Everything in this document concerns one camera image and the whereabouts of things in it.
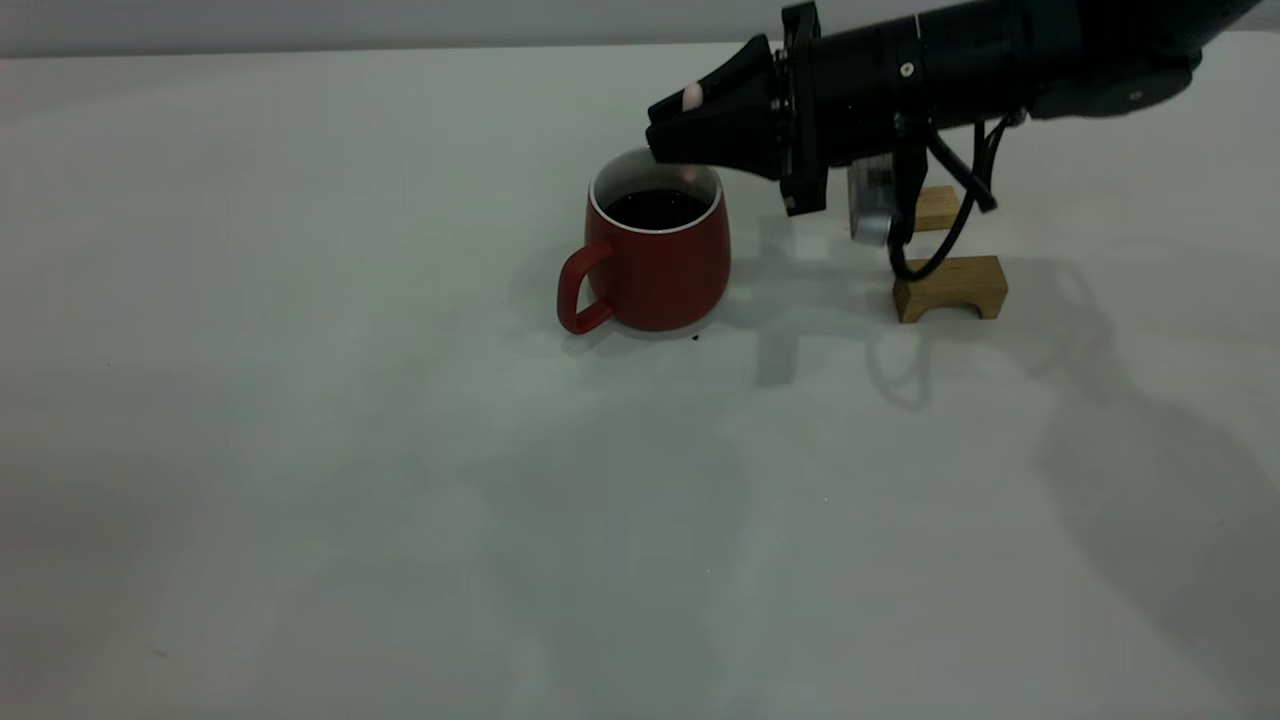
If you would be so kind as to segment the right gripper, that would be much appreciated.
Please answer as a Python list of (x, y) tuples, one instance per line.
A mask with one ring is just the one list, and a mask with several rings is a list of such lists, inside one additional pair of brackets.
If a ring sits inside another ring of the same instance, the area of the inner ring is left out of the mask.
[(823, 35), (817, 5), (782, 10), (778, 104), (774, 51), (750, 38), (700, 79), (700, 106), (676, 94), (648, 109), (648, 146), (664, 164), (723, 167), (780, 181), (788, 215), (827, 205), (828, 172), (886, 154), (900, 141), (899, 115), (923, 106), (918, 15)]

